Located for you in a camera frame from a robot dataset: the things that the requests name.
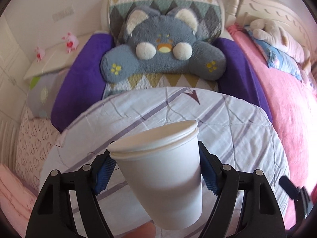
pig toy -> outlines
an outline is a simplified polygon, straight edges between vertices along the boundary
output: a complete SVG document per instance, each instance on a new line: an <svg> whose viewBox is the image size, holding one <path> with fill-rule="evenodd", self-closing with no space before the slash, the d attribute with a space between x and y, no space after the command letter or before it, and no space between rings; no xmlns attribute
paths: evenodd
<svg viewBox="0 0 317 238"><path fill-rule="evenodd" d="M67 52L75 51L79 45L79 41L76 36L68 32L66 37L62 37L66 41Z"/></svg>
<svg viewBox="0 0 317 238"><path fill-rule="evenodd" d="M45 55L45 50L42 48L36 47L36 49L34 51L36 52L37 62L42 61L42 59Z"/></svg>

white pom-pom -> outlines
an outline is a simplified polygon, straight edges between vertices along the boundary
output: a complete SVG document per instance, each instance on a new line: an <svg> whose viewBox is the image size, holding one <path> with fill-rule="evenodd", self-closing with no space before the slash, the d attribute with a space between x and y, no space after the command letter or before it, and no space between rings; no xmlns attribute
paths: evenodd
<svg viewBox="0 0 317 238"><path fill-rule="evenodd" d="M173 49L173 54L178 60L187 60L192 53L193 48L188 43L179 42Z"/></svg>
<svg viewBox="0 0 317 238"><path fill-rule="evenodd" d="M149 60L156 54L154 45L148 42L141 42L137 45L135 52L141 60Z"/></svg>

power socket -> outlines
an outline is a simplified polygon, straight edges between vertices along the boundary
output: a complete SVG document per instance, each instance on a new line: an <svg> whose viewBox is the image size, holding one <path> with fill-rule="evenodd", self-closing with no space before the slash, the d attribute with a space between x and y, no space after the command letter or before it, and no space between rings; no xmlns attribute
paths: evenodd
<svg viewBox="0 0 317 238"><path fill-rule="evenodd" d="M65 8L64 10L62 10L62 11L54 13L52 15L53 21L54 21L54 23L58 22L59 20L64 19L65 17L70 16L72 14L74 14L74 9L73 9L72 6L69 6L69 7Z"/></svg>

plush toy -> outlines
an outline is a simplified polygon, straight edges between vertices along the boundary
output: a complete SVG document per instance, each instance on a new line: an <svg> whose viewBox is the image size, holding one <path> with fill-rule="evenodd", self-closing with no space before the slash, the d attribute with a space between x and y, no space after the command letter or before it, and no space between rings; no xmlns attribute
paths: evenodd
<svg viewBox="0 0 317 238"><path fill-rule="evenodd" d="M305 71L310 71L310 52L302 47L282 26L268 19L258 19L250 23L253 37L263 40L272 47L293 57Z"/></svg>
<svg viewBox="0 0 317 238"><path fill-rule="evenodd" d="M75 51L79 45L79 41L75 35L70 32L67 32L67 36L62 37L66 42L67 52Z"/></svg>
<svg viewBox="0 0 317 238"><path fill-rule="evenodd" d="M224 54L201 41L199 22L187 8L161 15L147 6L136 7L127 19L124 40L101 60L101 73L109 83L137 73L191 73L214 81L226 70Z"/></svg>
<svg viewBox="0 0 317 238"><path fill-rule="evenodd" d="M43 57L45 56L45 50L40 47L36 47L34 51L36 52L37 62L42 61Z"/></svg>

paper cup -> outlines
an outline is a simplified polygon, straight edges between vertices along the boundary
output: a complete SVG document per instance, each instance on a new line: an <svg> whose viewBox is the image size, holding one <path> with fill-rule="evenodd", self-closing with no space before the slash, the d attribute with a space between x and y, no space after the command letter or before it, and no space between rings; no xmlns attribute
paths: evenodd
<svg viewBox="0 0 317 238"><path fill-rule="evenodd" d="M202 213L197 125L171 123L108 147L135 196L162 229L184 229Z"/></svg>

